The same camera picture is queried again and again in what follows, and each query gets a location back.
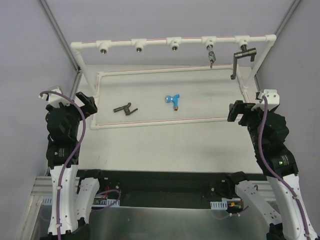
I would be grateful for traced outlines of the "dark bronze faucet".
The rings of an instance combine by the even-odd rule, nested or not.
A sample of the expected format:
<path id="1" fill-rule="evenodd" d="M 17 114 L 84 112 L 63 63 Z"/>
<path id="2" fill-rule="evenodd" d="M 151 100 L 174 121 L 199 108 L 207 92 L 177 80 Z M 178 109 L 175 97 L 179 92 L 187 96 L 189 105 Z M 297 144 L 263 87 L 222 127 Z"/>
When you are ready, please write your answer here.
<path id="1" fill-rule="evenodd" d="M 130 110 L 132 103 L 128 102 L 126 105 L 117 107 L 113 109 L 114 113 L 120 112 L 120 111 L 124 111 L 126 116 L 130 116 L 131 114 L 135 113 L 136 111 L 138 111 L 138 108 L 135 108 L 134 110 Z"/>

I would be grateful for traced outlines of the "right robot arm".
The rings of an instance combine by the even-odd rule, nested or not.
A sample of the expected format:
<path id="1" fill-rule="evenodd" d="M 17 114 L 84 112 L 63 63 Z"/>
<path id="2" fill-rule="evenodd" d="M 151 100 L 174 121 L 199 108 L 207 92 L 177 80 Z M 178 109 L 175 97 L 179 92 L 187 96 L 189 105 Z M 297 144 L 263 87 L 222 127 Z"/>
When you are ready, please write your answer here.
<path id="1" fill-rule="evenodd" d="M 230 104 L 228 122 L 238 115 L 239 125 L 246 127 L 256 161 L 273 190 L 278 210 L 259 194 L 242 171 L 229 174 L 215 189 L 224 198 L 239 197 L 264 225 L 268 240 L 318 240 L 301 196 L 298 167 L 294 155 L 285 146 L 289 134 L 285 117 L 277 114 L 263 97 L 262 106 L 237 100 Z"/>

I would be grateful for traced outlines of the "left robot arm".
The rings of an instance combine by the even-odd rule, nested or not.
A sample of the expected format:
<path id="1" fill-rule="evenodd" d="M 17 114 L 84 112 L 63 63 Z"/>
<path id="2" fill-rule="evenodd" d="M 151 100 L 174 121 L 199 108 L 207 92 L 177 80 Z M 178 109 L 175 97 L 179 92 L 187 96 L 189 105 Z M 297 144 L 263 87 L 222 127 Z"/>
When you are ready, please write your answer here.
<path id="1" fill-rule="evenodd" d="M 97 113 L 93 97 L 77 92 L 78 106 L 59 90 L 40 93 L 46 99 L 46 158 L 52 182 L 51 219 L 46 240 L 90 239 L 89 218 L 95 195 L 105 191 L 100 170 L 91 170 L 76 184 L 86 118 Z"/>

